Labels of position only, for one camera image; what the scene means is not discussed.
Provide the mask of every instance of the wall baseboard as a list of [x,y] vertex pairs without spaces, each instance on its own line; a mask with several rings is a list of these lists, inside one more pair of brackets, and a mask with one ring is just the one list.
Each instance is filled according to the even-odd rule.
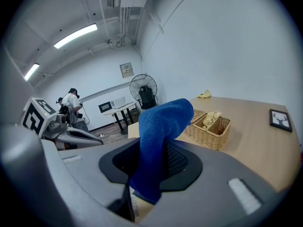
[[117,122],[112,122],[112,123],[103,125],[103,126],[101,126],[101,127],[98,127],[98,128],[93,129],[93,130],[90,130],[89,132],[92,133],[92,132],[94,132],[94,131],[100,130],[100,129],[105,128],[105,127],[107,127],[107,126],[113,125],[114,123],[117,123]]

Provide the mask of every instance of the white wall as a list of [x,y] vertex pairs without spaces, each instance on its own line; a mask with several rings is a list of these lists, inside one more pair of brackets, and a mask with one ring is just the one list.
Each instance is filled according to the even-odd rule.
[[110,115],[102,115],[98,105],[123,96],[126,102],[134,101],[129,86],[125,84],[133,77],[123,78],[120,65],[131,62],[134,75],[142,72],[141,57],[131,46],[102,50],[95,55],[83,57],[66,66],[38,89],[39,95],[50,106],[59,109],[55,101],[71,87],[76,88],[80,99],[84,98],[84,108],[90,119],[89,130],[115,121]]
[[158,84],[159,102],[209,89],[285,105],[302,142],[300,35],[277,0],[184,0],[176,9],[181,1],[149,0],[164,34],[146,13],[138,32],[143,70]]

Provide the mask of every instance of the wooden floor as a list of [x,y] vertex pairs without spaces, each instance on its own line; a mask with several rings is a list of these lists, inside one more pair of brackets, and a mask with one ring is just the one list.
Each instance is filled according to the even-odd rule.
[[[121,122],[121,124],[122,124],[123,128],[126,128],[126,125],[124,122]],[[119,141],[128,139],[128,134],[122,135],[120,133],[120,128],[117,123],[109,125],[100,130],[93,131],[93,132],[91,132],[91,134],[96,137],[99,137],[100,134],[103,134],[104,137],[99,137],[99,138],[103,141],[104,144],[119,142]]]

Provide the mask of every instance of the yellow cloth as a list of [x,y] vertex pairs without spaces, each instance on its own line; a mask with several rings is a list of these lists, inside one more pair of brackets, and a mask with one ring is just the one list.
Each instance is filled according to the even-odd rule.
[[205,92],[203,94],[200,94],[198,97],[200,98],[207,98],[210,97],[210,92],[208,90],[205,90]]
[[210,125],[212,125],[215,119],[219,118],[221,114],[222,113],[218,111],[208,113],[205,119],[203,119],[204,126],[202,127],[202,129],[206,130]]

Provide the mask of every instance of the wooden table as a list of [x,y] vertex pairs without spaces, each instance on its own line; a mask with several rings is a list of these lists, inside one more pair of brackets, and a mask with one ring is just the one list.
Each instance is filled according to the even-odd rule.
[[[195,98],[194,109],[219,111],[231,120],[229,139],[222,152],[236,158],[259,174],[278,192],[293,182],[300,167],[300,149],[297,132],[269,125],[269,110],[287,112],[285,106],[222,97]],[[139,124],[128,127],[128,138],[139,137]],[[177,140],[200,145],[185,134]]]
[[112,115],[112,114],[113,114],[113,115],[115,116],[116,120],[117,120],[117,123],[118,123],[119,127],[120,127],[121,134],[127,134],[127,131],[128,131],[128,130],[127,130],[127,128],[126,128],[126,129],[123,129],[123,127],[122,127],[122,125],[121,125],[121,123],[120,123],[120,120],[119,120],[119,118],[118,118],[118,116],[117,116],[117,113],[118,113],[118,112],[121,112],[122,117],[123,117],[123,119],[124,119],[124,121],[125,121],[125,124],[126,124],[126,126],[128,127],[128,121],[127,121],[127,119],[126,119],[124,110],[125,110],[125,109],[127,110],[127,114],[128,114],[128,117],[129,117],[131,123],[134,123],[134,122],[133,122],[133,119],[132,119],[131,112],[129,111],[128,108],[130,108],[131,106],[134,106],[135,104],[136,104],[136,102],[131,102],[131,103],[128,103],[127,105],[125,105],[125,106],[123,106],[123,107],[120,107],[120,108],[112,108],[112,109],[110,109],[110,110],[107,110],[107,111],[105,111],[105,112],[102,113],[102,114],[103,114],[103,115]]

